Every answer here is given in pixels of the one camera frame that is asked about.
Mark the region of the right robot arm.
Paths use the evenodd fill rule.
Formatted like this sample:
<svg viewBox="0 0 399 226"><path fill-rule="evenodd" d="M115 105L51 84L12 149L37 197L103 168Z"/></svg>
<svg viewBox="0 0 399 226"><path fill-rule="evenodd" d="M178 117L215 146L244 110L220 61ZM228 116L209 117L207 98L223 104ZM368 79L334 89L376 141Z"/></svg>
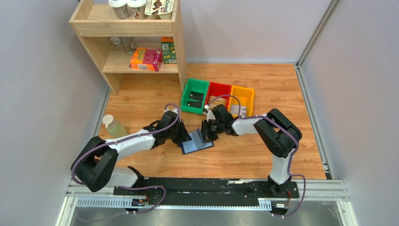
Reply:
<svg viewBox="0 0 399 226"><path fill-rule="evenodd" d="M272 154L268 190L272 196L281 197L287 191L286 183L292 177L292 157L303 137L299 128L276 108L262 115L233 117L225 106L218 105L210 113L212 117L203 120L200 129L205 142L217 140L222 133L228 136L259 135Z"/></svg>

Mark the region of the navy blue card holder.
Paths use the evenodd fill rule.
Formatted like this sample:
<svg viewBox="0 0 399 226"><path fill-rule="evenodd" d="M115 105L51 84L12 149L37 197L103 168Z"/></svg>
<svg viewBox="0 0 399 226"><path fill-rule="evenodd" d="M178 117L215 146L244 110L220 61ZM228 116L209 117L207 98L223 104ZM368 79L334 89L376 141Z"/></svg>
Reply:
<svg viewBox="0 0 399 226"><path fill-rule="evenodd" d="M200 129L196 129L189 133L189 136L191 140L187 140L178 145L183 155L214 147L213 142L205 142L203 140Z"/></svg>

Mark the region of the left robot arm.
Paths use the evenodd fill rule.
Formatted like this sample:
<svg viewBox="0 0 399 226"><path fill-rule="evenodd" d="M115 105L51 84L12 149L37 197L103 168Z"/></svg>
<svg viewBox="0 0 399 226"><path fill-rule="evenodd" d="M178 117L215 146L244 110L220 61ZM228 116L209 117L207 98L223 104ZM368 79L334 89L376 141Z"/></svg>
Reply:
<svg viewBox="0 0 399 226"><path fill-rule="evenodd" d="M144 189L138 173L130 168L116 167L116 163L137 152L163 145L167 140L176 145L191 140L184 121L171 110L134 134L107 140L93 137L73 162L72 179L91 192L98 192L106 186L124 186L132 195L138 195Z"/></svg>

